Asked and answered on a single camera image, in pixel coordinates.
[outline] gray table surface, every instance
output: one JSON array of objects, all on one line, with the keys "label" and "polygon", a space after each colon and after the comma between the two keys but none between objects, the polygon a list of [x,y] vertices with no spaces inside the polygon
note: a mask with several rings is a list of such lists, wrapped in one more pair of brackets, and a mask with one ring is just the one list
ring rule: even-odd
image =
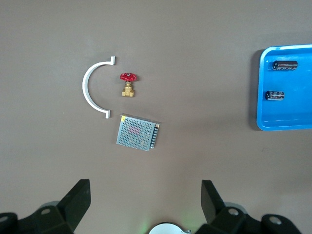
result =
[{"label": "gray table surface", "polygon": [[[312,219],[312,131],[255,123],[269,46],[312,43],[310,0],[0,0],[0,212],[26,217],[81,178],[76,234],[146,234],[205,222],[202,179],[251,216]],[[82,94],[89,88],[111,118]],[[136,96],[119,75],[136,73]],[[120,114],[161,122],[149,152],[116,145]]]}]

